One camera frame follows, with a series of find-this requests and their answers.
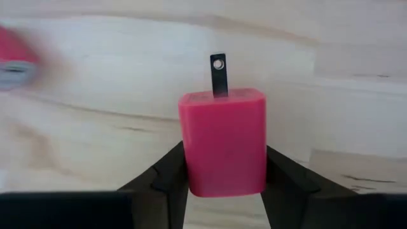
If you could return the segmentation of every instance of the blurry pink object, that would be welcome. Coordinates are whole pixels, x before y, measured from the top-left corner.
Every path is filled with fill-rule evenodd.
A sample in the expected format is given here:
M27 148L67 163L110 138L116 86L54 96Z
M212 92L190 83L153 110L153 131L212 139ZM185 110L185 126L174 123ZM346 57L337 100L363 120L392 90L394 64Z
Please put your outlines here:
M266 186L266 99L256 89L184 95L179 103L188 179L199 197L260 193Z
M26 84L37 68L34 52L14 32L0 27L0 90Z

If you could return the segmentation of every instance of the light wood grain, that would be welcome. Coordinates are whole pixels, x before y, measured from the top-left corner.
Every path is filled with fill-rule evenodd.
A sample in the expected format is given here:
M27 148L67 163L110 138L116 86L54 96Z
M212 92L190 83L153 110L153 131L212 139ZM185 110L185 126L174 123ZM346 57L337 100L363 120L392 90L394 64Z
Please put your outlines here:
M231 87L267 95L270 146L357 191L405 191L406 9L0 0L0 24L44 63L32 85L0 94L0 190L117 189L181 140L178 98L210 90L209 55L226 52ZM259 196L190 196L185 223L268 228Z

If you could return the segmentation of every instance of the wooden surface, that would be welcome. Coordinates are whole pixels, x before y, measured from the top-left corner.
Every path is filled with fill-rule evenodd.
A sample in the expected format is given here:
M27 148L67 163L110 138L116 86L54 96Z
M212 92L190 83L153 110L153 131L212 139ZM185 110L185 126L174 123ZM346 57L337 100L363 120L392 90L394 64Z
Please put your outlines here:
M0 0L41 56L0 94L0 190L114 190L181 140L177 100L268 97L268 144L361 193L407 191L407 2ZM190 195L186 228L268 228L258 195Z

